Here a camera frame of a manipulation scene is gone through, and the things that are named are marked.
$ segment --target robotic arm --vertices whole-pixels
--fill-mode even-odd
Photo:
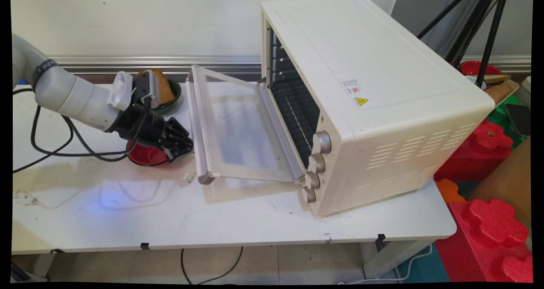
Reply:
[[[75,76],[47,58],[33,45],[11,34],[12,85],[29,82],[36,103],[104,132],[118,132],[126,140],[157,147],[171,162],[193,148],[189,133],[175,119],[151,111],[159,104],[158,79],[150,70],[132,80],[126,72],[115,78],[111,90]]]

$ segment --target white toaster oven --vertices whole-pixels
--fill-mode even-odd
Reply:
[[[193,66],[198,181],[301,184],[315,215],[416,190],[493,99],[370,0],[262,4],[262,76]]]

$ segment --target white wall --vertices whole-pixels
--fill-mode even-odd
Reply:
[[[11,0],[11,31],[47,55],[260,55],[263,1]]]
[[[472,39],[465,53],[467,56],[484,54],[494,14],[495,8],[489,12],[478,33]],[[491,55],[531,55],[532,38],[533,0],[507,0]]]

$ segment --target warning label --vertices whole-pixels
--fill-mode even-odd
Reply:
[[[357,80],[345,80],[342,81],[342,84],[344,84],[346,92],[353,99],[357,106],[362,107],[365,103],[367,103],[368,99],[361,97],[361,95],[363,95],[364,93],[361,89],[361,86],[359,86]]]
[[[368,99],[362,99],[362,98],[355,98],[359,106],[363,106],[363,104],[367,103]]]

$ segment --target table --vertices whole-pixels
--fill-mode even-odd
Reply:
[[[32,93],[13,97],[14,169],[43,156],[30,144],[35,107]],[[173,116],[190,132],[186,103]],[[126,145],[116,133],[74,124],[96,152]],[[68,135],[61,116],[42,109],[37,143],[53,151]],[[74,140],[64,151],[84,148]],[[168,167],[49,157],[13,175],[12,204],[14,255],[373,242],[383,233],[391,243],[365,258],[367,277],[456,231],[432,180],[415,192],[319,218],[303,203],[300,187],[289,183],[221,178],[200,185],[192,153]]]

